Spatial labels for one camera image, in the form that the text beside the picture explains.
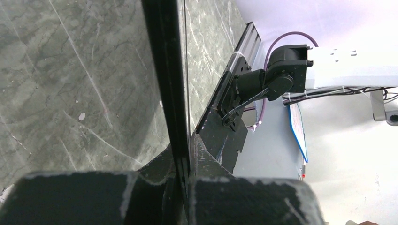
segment black metal bar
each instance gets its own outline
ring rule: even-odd
[[[190,161],[177,5],[176,0],[142,1],[168,135],[186,208]]]

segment metal bracket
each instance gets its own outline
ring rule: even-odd
[[[384,107],[383,91],[375,90],[370,92],[370,100],[372,103],[373,119],[375,121],[387,121],[388,125],[398,126],[398,110],[386,112]]]

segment white cable tie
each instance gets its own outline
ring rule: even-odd
[[[243,53],[241,53],[240,51],[234,51],[232,54],[238,54],[238,55],[241,55],[241,56],[245,56],[245,55],[243,55]]]

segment gray marble tile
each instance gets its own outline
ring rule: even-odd
[[[0,187],[37,170],[136,170],[164,150],[140,1],[0,2]],[[193,130],[245,25],[232,1],[180,3]]]

